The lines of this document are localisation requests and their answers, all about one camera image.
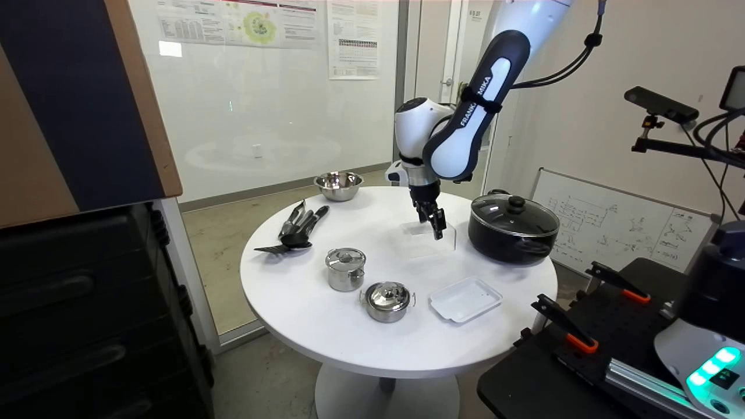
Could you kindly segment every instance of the black tongs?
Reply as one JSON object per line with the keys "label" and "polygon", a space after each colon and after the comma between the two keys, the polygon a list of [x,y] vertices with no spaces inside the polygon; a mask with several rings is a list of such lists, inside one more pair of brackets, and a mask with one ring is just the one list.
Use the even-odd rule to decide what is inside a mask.
{"label": "black tongs", "polygon": [[643,288],[634,286],[622,272],[593,262],[591,267],[586,270],[590,277],[599,281],[607,281],[617,288],[622,288],[624,299],[638,302],[638,305],[649,305],[651,297],[646,294]]}
{"label": "black tongs", "polygon": [[279,245],[274,248],[257,248],[257,252],[269,255],[286,255],[294,250],[312,248],[309,234],[312,228],[329,215],[329,208],[321,205],[319,210],[308,210],[306,200],[300,200],[294,213],[286,216],[279,230]]}
{"label": "black tongs", "polygon": [[564,340],[579,355],[593,357],[599,351],[599,340],[593,340],[586,330],[583,330],[568,312],[546,294],[537,297],[537,301],[530,305],[543,316],[548,316],[551,324],[567,330]]}

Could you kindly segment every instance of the round white table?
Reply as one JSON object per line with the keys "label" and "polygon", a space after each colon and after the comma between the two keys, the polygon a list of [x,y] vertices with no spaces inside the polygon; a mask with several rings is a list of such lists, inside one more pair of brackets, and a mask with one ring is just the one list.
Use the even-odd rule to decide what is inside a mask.
{"label": "round white table", "polygon": [[[319,419],[459,416],[456,372],[484,365],[536,327],[537,294],[557,299],[549,259],[536,266],[484,259],[469,239],[471,200],[442,194],[437,203],[450,223],[442,239],[419,223],[408,188],[365,186],[350,203],[306,200],[309,210],[331,208],[309,250],[253,252],[277,245],[294,205],[248,242],[239,280],[251,310],[288,347],[324,364],[314,391]],[[355,294],[326,284],[326,255],[337,248],[369,256]],[[429,297],[473,280],[502,297],[496,310],[455,327],[429,307]],[[358,294],[376,281],[401,281],[416,297],[399,324],[363,312]]]}

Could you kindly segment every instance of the table pedestal base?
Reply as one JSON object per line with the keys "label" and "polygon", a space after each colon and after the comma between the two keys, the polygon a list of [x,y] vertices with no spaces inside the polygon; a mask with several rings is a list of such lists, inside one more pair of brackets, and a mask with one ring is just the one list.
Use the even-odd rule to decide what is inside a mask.
{"label": "table pedestal base", "polygon": [[456,419],[456,377],[388,379],[321,368],[317,377],[319,419]]}

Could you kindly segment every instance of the silver bowl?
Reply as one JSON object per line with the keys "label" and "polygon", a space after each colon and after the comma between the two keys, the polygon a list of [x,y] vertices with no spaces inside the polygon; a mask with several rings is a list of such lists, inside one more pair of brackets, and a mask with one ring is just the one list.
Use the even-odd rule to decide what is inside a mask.
{"label": "silver bowl", "polygon": [[345,203],[358,194],[363,178],[350,171],[336,171],[326,173],[324,178],[317,178],[314,185],[319,186],[326,200]]}

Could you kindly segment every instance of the white wall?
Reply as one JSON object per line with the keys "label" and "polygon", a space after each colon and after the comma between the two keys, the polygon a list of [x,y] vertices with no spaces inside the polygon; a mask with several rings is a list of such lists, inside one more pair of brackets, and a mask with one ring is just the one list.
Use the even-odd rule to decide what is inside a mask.
{"label": "white wall", "polygon": [[184,44],[158,53],[156,0],[130,0],[184,181],[179,203],[391,159],[399,3],[380,0],[380,79],[333,81],[314,49]]}
{"label": "white wall", "polygon": [[[551,168],[583,180],[611,185],[657,200],[720,213],[720,194],[700,161],[634,153],[646,113],[622,96],[647,87],[717,115],[729,70],[745,64],[742,0],[611,0],[606,43],[568,81],[520,91],[507,97],[514,113],[501,118],[490,185],[530,194],[537,168]],[[536,73],[568,64],[593,25],[593,0],[576,0],[557,38],[548,43]],[[665,129],[662,139],[688,144]],[[742,173],[727,185],[733,205],[745,198]]]}

